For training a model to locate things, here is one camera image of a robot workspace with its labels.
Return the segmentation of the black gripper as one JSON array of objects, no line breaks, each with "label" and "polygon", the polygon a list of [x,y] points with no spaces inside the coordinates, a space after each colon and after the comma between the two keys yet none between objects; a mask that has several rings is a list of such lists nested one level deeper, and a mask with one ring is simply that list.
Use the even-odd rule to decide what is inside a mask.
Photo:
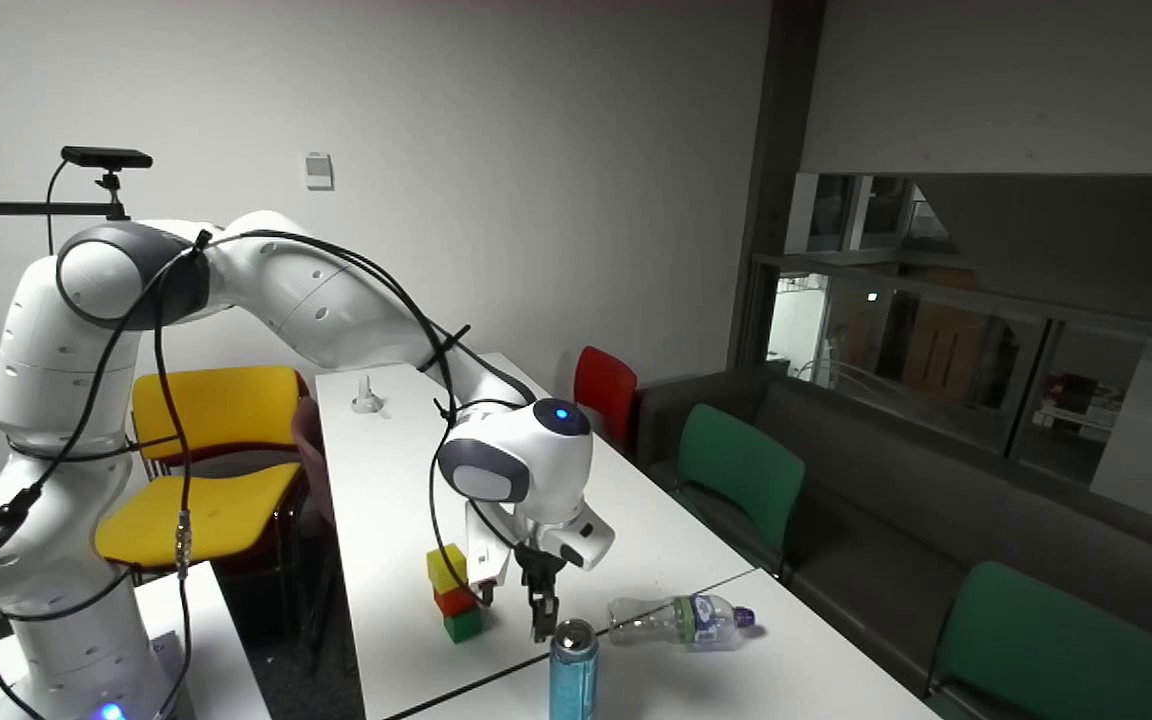
[{"label": "black gripper", "polygon": [[591,513],[589,505],[575,505],[567,522],[526,522],[514,560],[522,569],[520,586],[526,597],[526,629],[532,640],[549,640],[561,625],[561,597],[556,597],[556,572],[561,569],[595,569],[615,534],[610,525]]}]

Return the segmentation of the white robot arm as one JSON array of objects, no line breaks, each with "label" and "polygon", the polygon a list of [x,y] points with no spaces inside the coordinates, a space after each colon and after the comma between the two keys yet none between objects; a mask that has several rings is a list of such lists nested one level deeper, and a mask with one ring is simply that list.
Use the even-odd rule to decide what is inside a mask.
[{"label": "white robot arm", "polygon": [[193,640],[155,640],[140,569],[240,558],[293,491],[287,462],[200,479],[233,449],[287,453],[304,382],[261,364],[145,372],[165,328],[240,308],[314,370],[416,370],[447,394],[430,471],[467,515],[467,587],[522,572],[532,629],[556,625],[552,575],[591,569],[610,529],[582,500],[591,425],[439,328],[377,259],[276,213],[228,227],[103,221],[32,259],[0,333],[0,618],[23,673],[0,720],[166,720]]}]

